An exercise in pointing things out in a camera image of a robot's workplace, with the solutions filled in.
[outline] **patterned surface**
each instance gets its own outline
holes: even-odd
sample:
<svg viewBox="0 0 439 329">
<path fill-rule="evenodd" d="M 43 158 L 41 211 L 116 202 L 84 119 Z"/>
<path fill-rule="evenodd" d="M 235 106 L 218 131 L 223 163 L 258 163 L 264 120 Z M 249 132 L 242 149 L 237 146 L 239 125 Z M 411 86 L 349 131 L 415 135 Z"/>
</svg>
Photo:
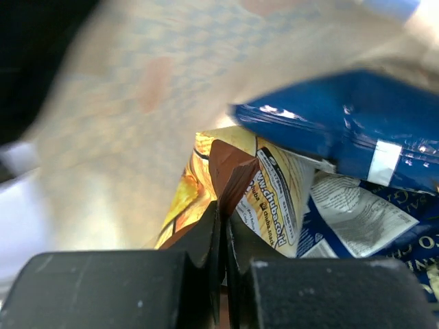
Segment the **patterned surface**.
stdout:
<svg viewBox="0 0 439 329">
<path fill-rule="evenodd" d="M 153 245 L 195 132 L 230 124 L 227 103 L 383 44 L 423 53 L 390 42 L 399 28 L 377 22 L 351 0 L 105 2 L 29 134 L 57 247 Z"/>
</svg>

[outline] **candy wrapper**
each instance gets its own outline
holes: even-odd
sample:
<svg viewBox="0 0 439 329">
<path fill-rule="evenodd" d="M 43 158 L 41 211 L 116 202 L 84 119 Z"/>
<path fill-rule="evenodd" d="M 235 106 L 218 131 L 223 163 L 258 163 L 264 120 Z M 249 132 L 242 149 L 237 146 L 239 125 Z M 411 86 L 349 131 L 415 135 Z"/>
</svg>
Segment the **candy wrapper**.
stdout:
<svg viewBox="0 0 439 329">
<path fill-rule="evenodd" d="M 209 173 L 213 161 L 211 150 L 216 141 L 228 143 L 258 159 L 260 170 L 247 184 L 244 196 L 240 196 L 237 202 L 236 211 L 265 242 L 280 253 L 294 257 L 314 169 L 300 158 L 240 127 L 196 134 L 192 155 L 183 171 L 156 247 L 197 222 L 209 203 L 217 199 L 214 188 L 217 178 Z M 230 191 L 222 191 L 224 208 L 233 204 L 233 201 L 227 200 L 230 194 Z"/>
</svg>

